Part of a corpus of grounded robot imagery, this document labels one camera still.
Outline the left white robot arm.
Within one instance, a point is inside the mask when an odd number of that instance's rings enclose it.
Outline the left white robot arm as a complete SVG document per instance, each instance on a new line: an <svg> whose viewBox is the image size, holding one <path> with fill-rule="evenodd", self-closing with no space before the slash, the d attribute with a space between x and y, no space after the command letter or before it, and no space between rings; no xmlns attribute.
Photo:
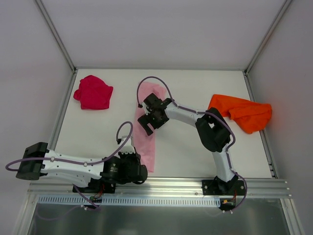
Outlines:
<svg viewBox="0 0 313 235"><path fill-rule="evenodd" d="M47 143L39 142L28 147L17 170L16 178L36 181L43 178L62 180L75 185L73 192L114 193L117 184L134 183L140 185L148 177L147 167L141 164L141 156L131 140L118 139L119 151L112 157L85 159L78 164L73 156L64 156L47 148Z"/></svg>

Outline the pink t shirt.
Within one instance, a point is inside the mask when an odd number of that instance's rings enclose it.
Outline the pink t shirt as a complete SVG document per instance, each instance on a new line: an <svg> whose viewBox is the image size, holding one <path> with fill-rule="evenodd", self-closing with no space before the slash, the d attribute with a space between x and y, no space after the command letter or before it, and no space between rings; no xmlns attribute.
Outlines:
<svg viewBox="0 0 313 235"><path fill-rule="evenodd" d="M163 100L166 96L167 90L158 84L143 82L139 88L139 102L142 103L151 93L154 93L158 98ZM139 124L138 118L143 114L145 114L143 109L137 107L133 128L134 147L141 156L141 164L146 165L149 173L153 173L155 170L156 135L152 134L148 136L143 127Z"/></svg>

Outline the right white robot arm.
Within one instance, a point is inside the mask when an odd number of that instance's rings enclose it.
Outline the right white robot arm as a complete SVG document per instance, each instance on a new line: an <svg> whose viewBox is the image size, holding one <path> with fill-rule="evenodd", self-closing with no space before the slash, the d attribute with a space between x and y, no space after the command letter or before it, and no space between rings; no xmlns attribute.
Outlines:
<svg viewBox="0 0 313 235"><path fill-rule="evenodd" d="M235 136L216 108L196 111L177 104L171 98L161 100L154 93L139 101L138 108L143 109L144 114L137 121L149 136L171 119L195 127L202 145L212 153L216 165L217 175L208 188L221 195L234 190L239 176L233 169L229 149L235 143Z"/></svg>

